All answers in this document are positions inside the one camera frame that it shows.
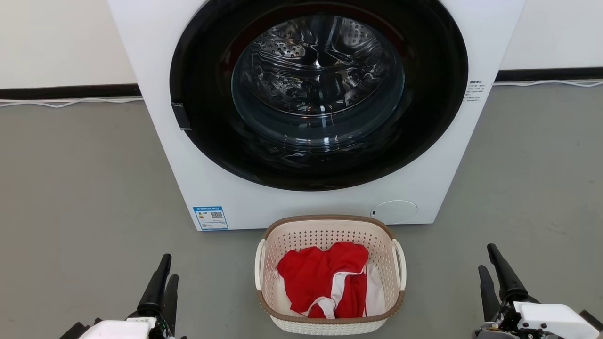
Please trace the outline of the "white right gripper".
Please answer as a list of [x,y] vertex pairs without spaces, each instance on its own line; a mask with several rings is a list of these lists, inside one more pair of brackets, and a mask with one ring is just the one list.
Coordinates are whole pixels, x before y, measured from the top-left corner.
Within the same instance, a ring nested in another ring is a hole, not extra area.
[[495,244],[488,244],[489,261],[499,281],[499,297],[486,266],[478,266],[484,323],[477,339],[598,339],[600,322],[586,311],[577,313],[560,303],[522,302],[528,292]]

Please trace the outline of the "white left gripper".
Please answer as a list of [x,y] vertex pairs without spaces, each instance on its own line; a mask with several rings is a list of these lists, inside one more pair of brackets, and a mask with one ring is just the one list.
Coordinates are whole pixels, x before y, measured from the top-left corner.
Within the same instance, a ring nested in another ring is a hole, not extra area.
[[[138,304],[142,317],[103,320],[81,339],[174,339],[177,320],[179,275],[170,276],[172,255],[164,254]],[[163,319],[155,318],[163,311]]]

